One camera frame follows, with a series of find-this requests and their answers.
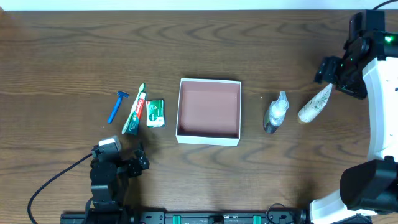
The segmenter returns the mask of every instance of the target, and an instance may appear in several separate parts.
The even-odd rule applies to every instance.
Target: green soap packet
[[[147,126],[157,128],[165,126],[164,100],[147,101]]]

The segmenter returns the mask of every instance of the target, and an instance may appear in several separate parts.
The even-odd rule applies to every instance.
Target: green toothbrush
[[[136,100],[135,100],[134,103],[132,104],[131,111],[130,111],[130,115],[129,115],[127,121],[124,123],[123,129],[122,129],[122,134],[126,133],[127,128],[129,127],[130,120],[131,120],[131,118],[132,118],[132,114],[133,114],[133,112],[136,110],[139,95],[140,95],[144,90],[145,90],[145,83],[143,83],[143,84],[141,84],[141,86],[139,86],[139,90],[138,90],[138,94],[137,94]]]

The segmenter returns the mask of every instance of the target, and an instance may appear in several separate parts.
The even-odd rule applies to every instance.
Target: bottle
[[[277,101],[273,101],[264,115],[264,129],[267,134],[274,134],[276,129],[282,124],[285,119],[285,114],[289,108],[289,102],[286,98],[286,92],[281,91]]]

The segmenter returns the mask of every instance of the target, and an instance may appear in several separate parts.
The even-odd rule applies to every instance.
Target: white backdrop
[[[0,0],[6,11],[372,9],[385,0]],[[398,9],[398,2],[382,9]]]

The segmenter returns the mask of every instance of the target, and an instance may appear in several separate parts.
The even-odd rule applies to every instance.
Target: white box
[[[241,82],[182,78],[178,143],[237,146],[241,138]]]

